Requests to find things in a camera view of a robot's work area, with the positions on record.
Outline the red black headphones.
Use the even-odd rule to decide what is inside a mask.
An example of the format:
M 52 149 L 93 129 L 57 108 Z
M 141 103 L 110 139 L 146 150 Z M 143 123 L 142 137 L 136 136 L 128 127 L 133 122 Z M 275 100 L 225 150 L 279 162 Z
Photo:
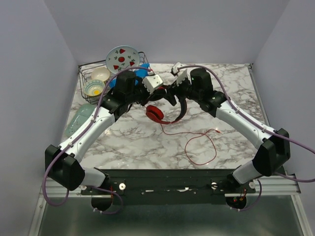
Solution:
M 154 101 L 154 105 L 148 105 L 146 107 L 146 116 L 159 124 L 169 125 L 179 122 L 186 114 L 188 106 L 185 98 L 178 98 L 175 96 L 177 104 L 172 106 L 166 100 L 166 89 L 167 86 L 162 86 L 165 88 L 164 98 Z

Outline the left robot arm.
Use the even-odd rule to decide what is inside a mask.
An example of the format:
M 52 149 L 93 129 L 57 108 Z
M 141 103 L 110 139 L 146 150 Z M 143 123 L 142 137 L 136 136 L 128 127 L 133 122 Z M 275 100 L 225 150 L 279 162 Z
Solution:
M 46 176 L 69 191 L 80 185 L 92 186 L 98 194 L 109 189 L 106 174 L 97 169 L 83 169 L 82 158 L 95 140 L 134 103 L 145 103 L 163 85 L 159 75 L 149 75 L 141 79 L 132 71 L 118 73 L 115 86 L 105 95 L 93 114 L 66 141 L 45 150 Z

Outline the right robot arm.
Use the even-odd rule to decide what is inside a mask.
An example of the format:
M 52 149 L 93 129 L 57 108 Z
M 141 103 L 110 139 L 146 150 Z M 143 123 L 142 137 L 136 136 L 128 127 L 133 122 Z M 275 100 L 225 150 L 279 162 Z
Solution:
M 172 67 L 171 74 L 176 80 L 168 87 L 169 92 L 179 99 L 193 100 L 201 110 L 232 126 L 257 149 L 252 160 L 236 168 L 223 180 L 223 187 L 233 193 L 239 192 L 246 182 L 271 176 L 290 159 L 289 134 L 286 130 L 276 130 L 259 122 L 239 108 L 225 91 L 214 90 L 212 70 L 196 66 L 188 73 L 187 69 L 182 64 Z

